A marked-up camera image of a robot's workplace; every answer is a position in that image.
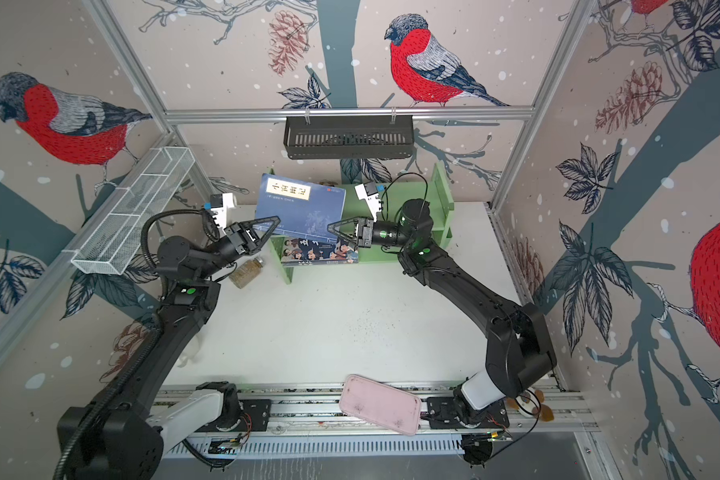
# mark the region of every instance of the white mesh basket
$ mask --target white mesh basket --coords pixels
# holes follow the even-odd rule
[[[163,147],[72,259],[85,274],[121,275],[140,247],[141,227],[162,212],[195,163],[189,148]]]

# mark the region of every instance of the bird wing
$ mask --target bird wing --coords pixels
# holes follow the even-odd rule
[[[424,51],[407,56],[406,61],[416,73],[440,84],[447,84],[445,81],[459,68],[464,70],[461,60],[446,50],[432,34]]]
[[[59,113],[50,121],[50,129],[64,135],[86,137],[101,131],[104,122],[102,101],[92,95],[68,94],[48,87]]]

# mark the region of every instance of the blue book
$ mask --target blue book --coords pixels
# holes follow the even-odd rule
[[[279,216],[275,234],[336,244],[328,224],[342,219],[346,191],[275,175],[262,175],[256,218]],[[266,230],[268,225],[257,225]]]

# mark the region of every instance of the white table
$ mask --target white table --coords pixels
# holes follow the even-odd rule
[[[254,217],[254,206],[234,220]],[[449,254],[474,278],[515,302],[518,294],[482,203],[456,203]],[[164,386],[343,382],[356,373],[380,382],[457,381],[485,361],[486,339],[456,306],[402,273],[399,264],[296,267],[282,281],[263,253],[245,289],[222,282],[200,351],[174,367]]]

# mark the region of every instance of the bottle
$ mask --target bottle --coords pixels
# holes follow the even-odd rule
[[[251,280],[255,279],[262,271],[264,266],[264,260],[260,256],[248,260],[240,267],[232,272],[230,280],[235,284],[237,288],[243,288],[245,285],[251,283]]]

